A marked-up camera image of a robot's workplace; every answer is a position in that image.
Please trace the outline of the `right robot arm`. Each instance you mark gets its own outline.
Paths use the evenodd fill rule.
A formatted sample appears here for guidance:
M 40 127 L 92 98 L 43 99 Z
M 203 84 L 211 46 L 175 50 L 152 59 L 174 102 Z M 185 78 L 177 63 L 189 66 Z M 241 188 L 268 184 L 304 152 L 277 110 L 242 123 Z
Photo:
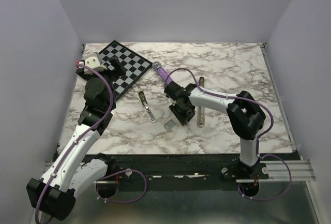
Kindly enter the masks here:
M 266 115 L 247 91 L 240 94 L 222 94 L 188 84 L 186 87 L 170 82 L 164 93 L 173 101 L 169 106 L 181 125 L 187 125 L 195 116 L 196 107 L 208 108 L 226 114 L 233 131 L 240 138 L 240 164 L 238 173 L 250 178 L 257 172 L 258 133 L 264 126 Z

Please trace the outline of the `grey green stapler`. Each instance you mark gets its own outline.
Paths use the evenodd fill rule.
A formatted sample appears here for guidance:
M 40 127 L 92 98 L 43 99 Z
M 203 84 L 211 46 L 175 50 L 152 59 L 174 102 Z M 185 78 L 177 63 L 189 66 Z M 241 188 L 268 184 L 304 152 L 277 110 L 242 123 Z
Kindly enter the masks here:
M 144 92 L 143 91 L 139 91 L 138 92 L 138 97 L 139 97 L 139 99 L 140 99 L 140 101 L 142 103 L 142 106 L 144 108 L 144 111 L 147 114 L 150 122 L 151 123 L 155 123 L 157 120 L 156 120 L 155 116 L 153 115 L 153 113 L 152 113 L 152 111 L 151 111 L 151 109 L 150 109 L 150 107 L 148 105 L 148 102 L 146 100 L 146 97 L 145 97 Z

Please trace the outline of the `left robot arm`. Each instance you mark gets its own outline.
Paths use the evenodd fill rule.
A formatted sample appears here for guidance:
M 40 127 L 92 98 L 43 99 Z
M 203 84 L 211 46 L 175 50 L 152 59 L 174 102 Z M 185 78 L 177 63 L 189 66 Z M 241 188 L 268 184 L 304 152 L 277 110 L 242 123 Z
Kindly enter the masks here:
M 64 150 L 40 179 L 30 179 L 26 189 L 35 208 L 35 221 L 39 213 L 64 220 L 72 211 L 77 197 L 95 180 L 109 180 L 114 176 L 112 161 L 99 154 L 87 168 L 80 164 L 92 145 L 99 140 L 116 108 L 113 82 L 125 75 L 126 70 L 117 56 L 105 62 L 93 55 L 77 63 L 76 73 L 86 80 L 85 106 L 78 124 Z

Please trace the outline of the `grey staple strips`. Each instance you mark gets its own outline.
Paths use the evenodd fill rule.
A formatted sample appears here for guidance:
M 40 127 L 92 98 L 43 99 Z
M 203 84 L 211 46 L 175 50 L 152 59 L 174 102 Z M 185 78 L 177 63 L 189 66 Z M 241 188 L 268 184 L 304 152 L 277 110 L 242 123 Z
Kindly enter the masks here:
M 172 129 L 176 125 L 176 122 L 174 120 L 169 120 L 164 124 L 164 128 L 166 130 Z

